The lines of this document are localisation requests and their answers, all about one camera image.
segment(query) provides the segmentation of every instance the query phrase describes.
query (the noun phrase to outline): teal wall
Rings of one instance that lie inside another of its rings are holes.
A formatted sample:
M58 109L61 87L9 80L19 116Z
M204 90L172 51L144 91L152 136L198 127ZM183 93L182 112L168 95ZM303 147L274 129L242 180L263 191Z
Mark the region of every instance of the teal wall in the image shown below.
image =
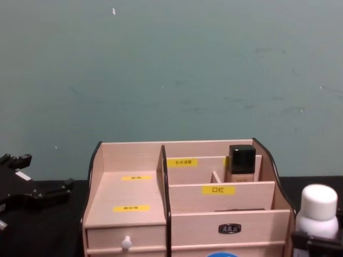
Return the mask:
M0 153L85 179L99 140L256 137L282 176L343 175L342 8L2 0Z

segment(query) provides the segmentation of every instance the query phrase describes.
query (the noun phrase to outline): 口红 label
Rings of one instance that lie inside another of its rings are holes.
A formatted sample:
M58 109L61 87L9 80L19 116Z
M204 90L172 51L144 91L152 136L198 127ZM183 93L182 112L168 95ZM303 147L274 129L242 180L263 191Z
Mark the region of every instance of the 口红 label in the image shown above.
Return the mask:
M202 186L202 194L234 195L235 186Z
M196 167L198 166L198 159L196 158L168 159L167 166L168 168Z

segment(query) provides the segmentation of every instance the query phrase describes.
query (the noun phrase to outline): black edge trim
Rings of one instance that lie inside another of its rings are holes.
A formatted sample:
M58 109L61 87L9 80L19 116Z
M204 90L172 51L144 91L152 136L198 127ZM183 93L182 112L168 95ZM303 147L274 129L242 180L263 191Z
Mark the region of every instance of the black edge trim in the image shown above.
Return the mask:
M286 201L289 203L289 205L291 206L291 208L293 209L293 215L294 217L296 216L296 210L295 210L295 207L292 203L292 201L289 199L288 195L286 194L286 192L284 191L284 187L282 186L281 182L280 182L280 179L279 179L279 173L278 173L278 169L277 169L277 166L275 164L275 160L272 156L272 154L269 152L269 150L264 146L262 145L262 143L260 141L258 141L256 138L252 138L253 141L255 141L258 145L260 145L267 153L269 159L271 160L272 162L272 165L273 165L273 170L274 170L274 173L275 173L275 177L277 179L277 183L278 183L278 186L280 188L280 192L282 194L282 196L286 199Z
M169 200L169 183L168 183L168 169L167 169L167 155L164 145L161 147L163 157L163 173L165 183L165 199L166 199L166 211L167 211L167 257L172 257L172 213L170 212L170 200Z
M94 163L94 159L95 159L95 156L100 148L102 144L102 141L99 141L98 144L96 145L96 148L95 150L93 151L92 153L92 156L91 156L91 160L90 160L90 165L88 167L88 177L87 177L87 182L89 184L89 187L88 187L88 190L87 190L87 193L86 193L86 201L85 201L85 204L84 204L84 207L83 207L83 210L82 210L82 219L85 215L85 211L86 211L86 208L87 208L87 205L88 205L88 201L90 199L90 192L91 192L91 179L92 179L92 173L93 173L93 163ZM82 223L80 223L80 232L81 232L81 237L83 236L82 235Z

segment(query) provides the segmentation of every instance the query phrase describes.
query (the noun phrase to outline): white bottle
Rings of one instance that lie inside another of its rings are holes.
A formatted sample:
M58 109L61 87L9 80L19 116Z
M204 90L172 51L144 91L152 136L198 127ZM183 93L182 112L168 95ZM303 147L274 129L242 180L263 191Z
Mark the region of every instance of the white bottle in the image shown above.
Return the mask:
M295 219L295 231L334 239L338 232L337 198L331 187L319 184L306 186L301 195L301 209ZM293 257L309 257L309 252L294 249Z

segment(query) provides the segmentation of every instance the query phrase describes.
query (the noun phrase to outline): wooden panel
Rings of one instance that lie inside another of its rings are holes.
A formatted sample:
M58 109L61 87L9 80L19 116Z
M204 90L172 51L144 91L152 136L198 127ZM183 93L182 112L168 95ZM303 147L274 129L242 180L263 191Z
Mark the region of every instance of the wooden panel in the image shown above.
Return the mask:
M88 250L88 254L97 257L166 257L167 249L162 246L134 247L129 250L120 248L93 249Z
M232 186L235 189L235 194L203 194L203 186ZM171 213L253 208L270 210L274 186L275 182L172 185L169 187Z
M240 247L221 245L210 249L203 249L198 245L193 247L184 246L183 249L178 250L175 250L174 248L176 247L173 247L173 257L200 257L217 252L231 253L239 257L282 257L283 245L266 243L259 246L244 245Z
M284 248L284 257L291 257L293 246L292 246L292 239L290 235L295 229L294 207L291 206L290 200L286 199L287 195L282 192L282 188L280 188L278 185L277 167L269 151L266 148L264 148L264 146L261 145L260 142L258 142L256 139L254 139L252 145L256 148L256 154L262 155L262 170L260 174L260 179L263 181L275 181L273 208L274 209L288 209L290 211L287 241L286 241L286 246Z
M169 167L168 178L170 185L209 183L212 171L215 171L222 182L225 182L225 156L184 157L196 158L196 167ZM259 181L262 156L256 155L254 181Z
M156 170L160 149L167 157L225 156L230 145L251 145L252 140L166 141L103 143L105 171Z
M121 248L125 236L130 236L133 247L166 247L165 226L139 226L114 229L88 229L88 248Z
M128 175L149 176L151 179L123 180ZM164 192L160 190L156 171L105 172L85 227L165 225ZM149 210L113 210L120 206L148 206Z
M87 256L87 236L86 236L86 228L85 223L88 218L88 214L91 210L91 206L93 204L96 192L98 191L100 181L102 178L102 175L104 173L103 168L103 147L100 145L98 151L95 154L94 161L93 161L93 170L92 170L92 176L90 178L91 188L90 188L90 194L88 196L88 203L82 218L82 238L83 238L83 247L84 247L84 253L85 256Z
M172 215L173 246L254 243L284 241L288 229L289 210L230 211ZM221 234L218 226L237 223L242 231Z
M162 149L160 151L161 152L160 152L160 156L159 156L158 166L156 169L156 178L157 178L157 182L158 182L159 191L161 192L161 197L163 200L163 211L165 213L165 217L167 217L167 203L166 203L166 195L165 195L165 170L163 168Z

